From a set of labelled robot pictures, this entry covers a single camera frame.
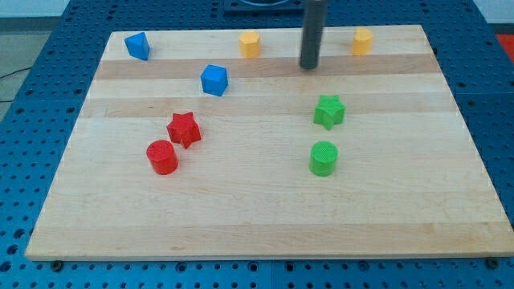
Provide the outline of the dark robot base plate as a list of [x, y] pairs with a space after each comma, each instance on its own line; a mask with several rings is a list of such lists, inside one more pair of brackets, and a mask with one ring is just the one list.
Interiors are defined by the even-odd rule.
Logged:
[[302, 11], [304, 0], [222, 0], [225, 14]]

